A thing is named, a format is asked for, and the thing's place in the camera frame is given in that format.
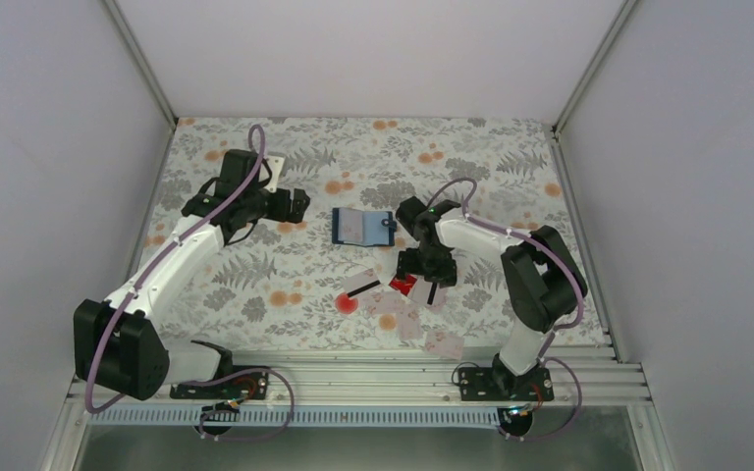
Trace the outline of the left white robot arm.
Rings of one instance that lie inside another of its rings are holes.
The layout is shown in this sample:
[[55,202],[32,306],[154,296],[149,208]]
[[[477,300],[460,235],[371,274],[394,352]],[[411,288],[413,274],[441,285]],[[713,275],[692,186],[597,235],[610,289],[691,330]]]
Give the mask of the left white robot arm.
[[84,300],[74,313],[79,379],[146,400],[165,385],[195,383],[219,397],[234,383],[231,352],[204,340],[163,340],[157,321],[215,254],[261,220],[299,223],[310,198],[284,189],[285,159],[233,149],[218,176],[183,207],[158,250],[101,301]]

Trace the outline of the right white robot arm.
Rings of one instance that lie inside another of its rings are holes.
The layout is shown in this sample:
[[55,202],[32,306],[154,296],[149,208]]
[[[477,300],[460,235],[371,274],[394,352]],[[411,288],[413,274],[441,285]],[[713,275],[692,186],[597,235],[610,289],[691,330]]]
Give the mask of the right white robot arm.
[[510,338],[492,360],[492,384],[502,398],[521,396],[560,327],[559,319],[580,313],[587,293],[562,236],[549,226],[532,232],[499,226],[451,200],[427,206],[411,197],[395,217],[417,242],[400,252],[399,278],[414,276],[451,288],[458,282],[456,250],[501,266],[516,319]]

